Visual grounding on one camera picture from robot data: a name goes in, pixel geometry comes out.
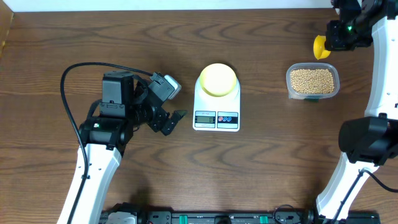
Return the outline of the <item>yellow plastic measuring scoop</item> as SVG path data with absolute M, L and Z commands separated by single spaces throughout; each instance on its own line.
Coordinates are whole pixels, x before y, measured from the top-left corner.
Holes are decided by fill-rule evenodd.
M 318 35 L 313 42 L 313 54 L 317 60 L 327 58 L 331 52 L 325 48 L 326 37 Z

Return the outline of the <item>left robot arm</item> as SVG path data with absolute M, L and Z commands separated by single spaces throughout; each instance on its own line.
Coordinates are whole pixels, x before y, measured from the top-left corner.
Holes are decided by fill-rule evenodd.
M 187 113 L 162 108 L 181 89 L 169 75 L 153 73 L 145 80 L 112 71 L 104 74 L 102 87 L 102 98 L 91 105 L 78 129 L 82 146 L 59 223 L 98 223 L 111 179 L 134 132 L 147 124 L 167 136 Z

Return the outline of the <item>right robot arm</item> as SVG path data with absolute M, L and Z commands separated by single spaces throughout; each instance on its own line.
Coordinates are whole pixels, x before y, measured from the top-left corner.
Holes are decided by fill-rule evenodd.
M 397 1 L 331 0 L 331 5 L 339 18 L 327 24 L 325 35 L 316 37 L 314 56 L 373 47 L 371 93 L 364 117 L 342 124 L 338 165 L 302 223 L 364 223 L 372 215 L 351 218 L 348 213 L 368 178 L 396 192 L 374 173 L 397 156 Z

